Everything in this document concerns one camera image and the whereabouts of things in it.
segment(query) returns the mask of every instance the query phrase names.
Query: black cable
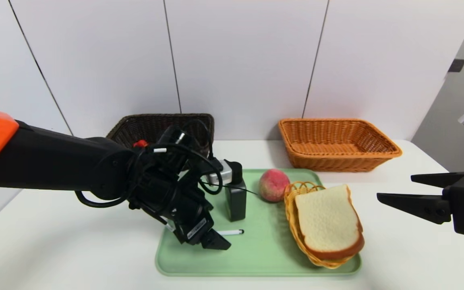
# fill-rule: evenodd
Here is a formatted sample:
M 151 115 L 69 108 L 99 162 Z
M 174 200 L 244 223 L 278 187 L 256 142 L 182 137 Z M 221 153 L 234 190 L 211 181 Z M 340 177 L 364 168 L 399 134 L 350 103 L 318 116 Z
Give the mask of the black cable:
M 139 154 L 137 154 L 134 162 L 132 163 L 130 169 L 133 169 L 134 170 L 134 179 L 137 177 L 137 175 L 139 174 L 137 172 L 137 165 L 139 164 L 140 162 L 140 158 L 142 156 L 142 154 L 145 152 L 146 150 L 144 149 L 141 149 L 141 152 Z M 78 198 L 78 200 L 86 205 L 86 206 L 90 206 L 90 207 L 96 207 L 98 209 L 103 209 L 103 208 L 106 208 L 106 207 L 111 207 L 111 206 L 116 206 L 122 202 L 124 202 L 125 200 L 127 200 L 128 198 L 130 198 L 131 196 L 131 193 L 133 192 L 133 190 L 135 189 L 136 185 L 134 185 L 133 187 L 130 187 L 130 189 L 128 190 L 127 194 L 126 195 L 123 195 L 122 197 L 118 198 L 118 199 L 115 199 L 115 200 L 112 200 L 112 201 L 109 201 L 109 202 L 94 202 L 94 201 L 91 201 L 91 200 L 88 200 L 81 191 L 75 191 L 75 194 L 76 194 L 76 197 Z
M 83 203 L 86 206 L 97 207 L 99 209 L 102 209 L 104 207 L 111 207 L 111 206 L 118 205 L 127 199 L 127 196 L 122 196 L 116 200 L 112 200 L 109 202 L 94 202 L 94 201 L 91 201 L 85 198 L 85 196 L 83 196 L 83 193 L 81 191 L 75 191 L 75 193 L 76 193 L 76 197 L 81 203 Z
M 207 143 L 209 144 L 209 159 L 214 158 L 214 152 L 212 150 L 212 137 L 210 136 L 210 131 L 209 131 L 207 125 L 205 125 L 205 123 L 203 121 L 201 121 L 200 119 L 191 119 L 191 120 L 185 122 L 184 125 L 182 125 L 182 130 L 186 130 L 188 125 L 190 125 L 191 123 L 199 123 L 200 125 L 202 125 L 204 127 L 205 132 L 207 132 Z
M 203 181 L 202 181 L 201 183 L 205 183 L 205 184 L 208 184 L 208 185 L 214 185 L 214 184 L 212 184 L 212 183 L 203 182 Z M 247 192 L 249 192 L 249 193 L 253 193 L 253 194 L 255 194 L 256 196 L 259 195 L 259 193 L 255 193 L 255 192 L 253 192 L 253 191 L 249 191 L 248 189 L 242 188 L 242 187 L 236 187 L 236 186 L 232 186 L 232 185 L 223 185 L 223 187 L 228 187 L 229 189 L 243 189 L 244 191 L 247 191 Z
M 152 145 L 151 147 L 153 147 L 154 149 L 173 147 L 173 148 L 177 148 L 177 149 L 182 149 L 182 150 L 184 150 L 184 151 L 186 151 L 188 153 L 193 154 L 194 156 L 197 156 L 203 162 L 207 163 L 214 170 L 214 172 L 217 175 L 217 181 L 218 181 L 217 190 L 212 191 L 212 190 L 208 189 L 208 187 L 207 187 L 206 192 L 208 192 L 208 193 L 210 193 L 212 195 L 217 195 L 223 189 L 223 178 L 221 177 L 221 172 L 219 171 L 219 169 L 217 169 L 207 158 L 205 158 L 203 155 L 199 154 L 195 150 L 192 150 L 192 149 L 190 149 L 190 148 L 188 148 L 188 147 L 186 147 L 184 145 L 175 144 L 175 143 L 157 143 L 155 145 Z

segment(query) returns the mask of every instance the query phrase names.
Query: panel seam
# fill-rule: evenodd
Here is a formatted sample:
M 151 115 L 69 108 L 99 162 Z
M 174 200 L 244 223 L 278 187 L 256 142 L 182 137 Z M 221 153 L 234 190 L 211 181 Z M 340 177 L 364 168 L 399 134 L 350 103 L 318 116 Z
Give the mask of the panel seam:
M 64 114 L 62 112 L 62 109 L 58 105 L 57 99 L 55 99 L 55 96 L 53 95 L 53 92 L 51 91 L 50 85 L 48 84 L 48 81 L 46 81 L 46 77 L 44 77 L 44 73 L 42 73 L 42 70 L 41 70 L 41 68 L 39 66 L 39 63 L 37 62 L 37 59 L 35 58 L 35 55 L 33 54 L 33 50 L 31 49 L 30 43 L 28 42 L 28 39 L 26 38 L 26 35 L 24 35 L 23 28 L 22 28 L 22 26 L 21 26 L 21 24 L 19 22 L 19 19 L 17 18 L 17 14 L 15 14 L 15 10 L 13 9 L 13 5 L 12 5 L 11 0 L 8 0 L 8 4 L 10 5 L 10 8 L 12 9 L 13 16 L 15 17 L 17 25 L 19 26 L 19 30 L 21 30 L 21 33 L 22 33 L 22 35 L 24 37 L 24 41 L 26 41 L 26 45 L 28 46 L 28 49 L 30 50 L 31 56 L 33 57 L 33 60 L 35 61 L 35 65 L 37 65 L 37 68 L 39 69 L 39 72 L 40 72 L 40 74 L 42 76 L 42 79 L 44 80 L 44 83 L 46 84 L 46 87 L 48 88 L 48 91 L 50 92 L 50 95 L 53 98 L 53 101 L 55 102 L 55 105 L 57 106 L 57 109 L 58 109 L 60 115 L 62 116 L 62 119 L 64 120 L 64 123 L 66 124 L 70 134 L 72 136 L 74 136 L 73 131 L 71 130 L 71 128 L 70 128 L 70 126 L 68 124 L 68 121 L 66 120 L 66 117 L 64 116 Z
M 171 50 L 171 61 L 173 62 L 173 73 L 175 74 L 175 86 L 176 86 L 176 95 L 178 97 L 178 108 L 180 109 L 180 114 L 182 114 L 182 103 L 180 102 L 180 92 L 178 90 L 178 79 L 176 77 L 175 57 L 173 55 L 173 44 L 171 43 L 171 33 L 169 31 L 168 10 L 166 9 L 166 0 L 162 0 L 162 2 L 164 2 L 164 15 L 166 15 L 166 27 L 168 28 L 169 48 Z
M 318 51 L 320 51 L 320 44 L 322 43 L 323 30 L 325 28 L 325 21 L 327 19 L 327 12 L 330 0 L 327 0 L 327 6 L 325 8 L 325 14 L 323 16 L 322 30 L 320 31 L 320 38 L 318 39 L 318 47 L 316 48 L 315 63 L 313 64 L 313 71 L 311 71 L 311 79 L 309 80 L 309 86 L 307 87 L 307 94 L 305 96 L 304 111 L 302 112 L 302 118 L 304 118 L 305 108 L 307 107 L 307 100 L 309 99 L 309 92 L 311 91 L 311 84 L 313 83 L 313 75 L 315 74 L 316 61 L 318 59 Z

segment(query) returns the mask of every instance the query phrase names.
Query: bread slice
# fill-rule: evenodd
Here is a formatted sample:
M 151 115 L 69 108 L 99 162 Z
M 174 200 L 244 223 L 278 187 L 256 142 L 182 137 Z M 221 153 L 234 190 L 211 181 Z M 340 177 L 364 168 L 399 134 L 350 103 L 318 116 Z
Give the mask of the bread slice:
M 346 184 L 295 197 L 300 232 L 318 259 L 346 259 L 365 245 Z

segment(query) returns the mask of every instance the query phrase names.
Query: sticker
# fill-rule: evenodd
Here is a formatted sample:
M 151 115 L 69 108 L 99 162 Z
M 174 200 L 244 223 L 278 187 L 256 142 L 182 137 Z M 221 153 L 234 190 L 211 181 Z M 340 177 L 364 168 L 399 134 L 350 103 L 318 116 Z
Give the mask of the sticker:
M 203 218 L 189 233 L 187 233 L 187 238 L 191 239 L 198 231 L 201 229 L 201 227 L 207 223 L 207 220 Z

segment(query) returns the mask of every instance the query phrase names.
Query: tabletop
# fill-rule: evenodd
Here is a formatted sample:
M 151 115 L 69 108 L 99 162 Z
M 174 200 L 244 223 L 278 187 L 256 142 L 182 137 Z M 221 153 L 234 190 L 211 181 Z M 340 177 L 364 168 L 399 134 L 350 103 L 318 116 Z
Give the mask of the tabletop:
M 23 190 L 0 212 L 0 290 L 461 289 L 464 236 L 377 201 L 376 193 L 441 194 L 411 174 L 446 170 L 408 141 L 403 156 L 368 173 L 318 172 L 346 183 L 363 224 L 361 270 L 345 277 L 166 277 L 155 268 L 162 224 L 126 204 L 94 209 L 67 191 Z M 245 168 L 290 168 L 281 141 L 216 141 L 217 158 Z

